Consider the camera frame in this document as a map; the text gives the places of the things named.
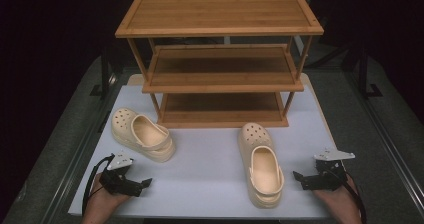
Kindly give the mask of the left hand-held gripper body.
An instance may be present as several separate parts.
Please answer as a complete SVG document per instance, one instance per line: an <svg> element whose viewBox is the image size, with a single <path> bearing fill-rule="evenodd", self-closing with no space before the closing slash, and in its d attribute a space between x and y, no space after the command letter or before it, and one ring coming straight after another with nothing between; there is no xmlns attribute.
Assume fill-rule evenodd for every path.
<svg viewBox="0 0 424 224"><path fill-rule="evenodd" d="M135 182L125 177L133 159L125 152L113 154L111 160L103 170L100 183L110 194L123 194L139 197L144 186L141 182Z"/></svg>

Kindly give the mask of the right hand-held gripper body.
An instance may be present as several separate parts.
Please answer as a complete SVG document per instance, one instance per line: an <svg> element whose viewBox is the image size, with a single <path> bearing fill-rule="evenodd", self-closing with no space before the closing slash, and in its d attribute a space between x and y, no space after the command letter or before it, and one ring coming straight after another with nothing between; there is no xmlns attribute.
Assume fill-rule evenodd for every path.
<svg viewBox="0 0 424 224"><path fill-rule="evenodd" d="M347 181L347 173L342 161L354 159L355 154L337 149L325 149L315 154L314 176L300 175L300 183L304 190L336 190Z"/></svg>

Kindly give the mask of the cream clog shoe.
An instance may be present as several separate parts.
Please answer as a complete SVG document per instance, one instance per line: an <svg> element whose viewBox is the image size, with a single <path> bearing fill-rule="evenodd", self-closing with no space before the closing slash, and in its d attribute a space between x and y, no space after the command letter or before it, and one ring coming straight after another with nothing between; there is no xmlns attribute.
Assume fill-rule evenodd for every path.
<svg viewBox="0 0 424 224"><path fill-rule="evenodd" d="M121 145L163 163L175 153L176 146L167 128L155 124L147 116L129 108L115 111L111 120L114 139Z"/></svg>
<svg viewBox="0 0 424 224"><path fill-rule="evenodd" d="M257 123L247 123L239 131L238 146L250 201L258 208L275 208L285 179L270 134Z"/></svg>

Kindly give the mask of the wooden three-tier shoe rack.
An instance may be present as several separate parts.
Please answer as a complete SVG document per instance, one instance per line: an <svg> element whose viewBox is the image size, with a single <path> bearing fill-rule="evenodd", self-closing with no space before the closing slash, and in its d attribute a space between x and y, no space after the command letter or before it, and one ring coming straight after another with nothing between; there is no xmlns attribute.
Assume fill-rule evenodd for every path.
<svg viewBox="0 0 424 224"><path fill-rule="evenodd" d="M285 127L303 61L295 37L323 28L306 0L134 0L115 35L140 54L146 38L285 37L277 44L152 44L142 65L143 92L167 128L236 128L248 122Z"/></svg>

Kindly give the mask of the person's right hand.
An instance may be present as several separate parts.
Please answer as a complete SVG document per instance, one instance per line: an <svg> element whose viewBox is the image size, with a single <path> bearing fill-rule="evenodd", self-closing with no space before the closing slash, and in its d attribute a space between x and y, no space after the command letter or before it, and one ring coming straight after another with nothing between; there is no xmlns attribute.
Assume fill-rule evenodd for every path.
<svg viewBox="0 0 424 224"><path fill-rule="evenodd" d="M360 217L355 200L345 187L340 187L334 191L313 190L312 193L326 205L333 217L342 213Z"/></svg>

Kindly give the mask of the person's left hand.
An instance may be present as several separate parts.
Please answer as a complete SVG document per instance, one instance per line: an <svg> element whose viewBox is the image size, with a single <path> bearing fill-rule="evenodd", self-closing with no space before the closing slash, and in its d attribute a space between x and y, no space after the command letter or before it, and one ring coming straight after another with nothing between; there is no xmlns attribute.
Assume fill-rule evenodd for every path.
<svg viewBox="0 0 424 224"><path fill-rule="evenodd" d="M110 194L100 183L100 177L101 174L95 176L84 215L88 213L100 213L111 216L121 204L130 199L130 196L127 195Z"/></svg>

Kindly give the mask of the white table mat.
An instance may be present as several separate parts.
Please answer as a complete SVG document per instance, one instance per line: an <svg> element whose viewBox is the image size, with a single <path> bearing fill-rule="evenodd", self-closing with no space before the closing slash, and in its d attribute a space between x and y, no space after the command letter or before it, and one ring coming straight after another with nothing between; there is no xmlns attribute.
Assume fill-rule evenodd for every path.
<svg viewBox="0 0 424 224"><path fill-rule="evenodd" d="M335 146L311 87L295 94L286 127L269 134L285 182L279 205L255 207L248 196L246 176L238 147L238 129L173 129L176 152L156 163L128 150L133 158L127 178L150 179L149 188L130 199L117 215L145 218L318 219L327 217L323 204L304 190L293 175L315 174L317 154Z"/></svg>

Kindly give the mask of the black metal stand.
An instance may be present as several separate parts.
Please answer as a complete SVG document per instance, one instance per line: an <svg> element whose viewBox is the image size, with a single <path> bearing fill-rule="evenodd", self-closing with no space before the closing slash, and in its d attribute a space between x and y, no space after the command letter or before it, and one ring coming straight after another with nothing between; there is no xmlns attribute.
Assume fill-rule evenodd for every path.
<svg viewBox="0 0 424 224"><path fill-rule="evenodd" d="M359 67L358 67L358 89L364 99L370 97L382 97L382 93L376 84L367 83L368 74L368 55L364 47L359 49Z"/></svg>
<svg viewBox="0 0 424 224"><path fill-rule="evenodd" d="M105 47L102 49L100 55L100 74L101 74L101 83L99 85L95 85L91 92L91 96L99 96L101 100L104 100L108 95L111 86L114 81L114 71L111 65L111 48Z"/></svg>

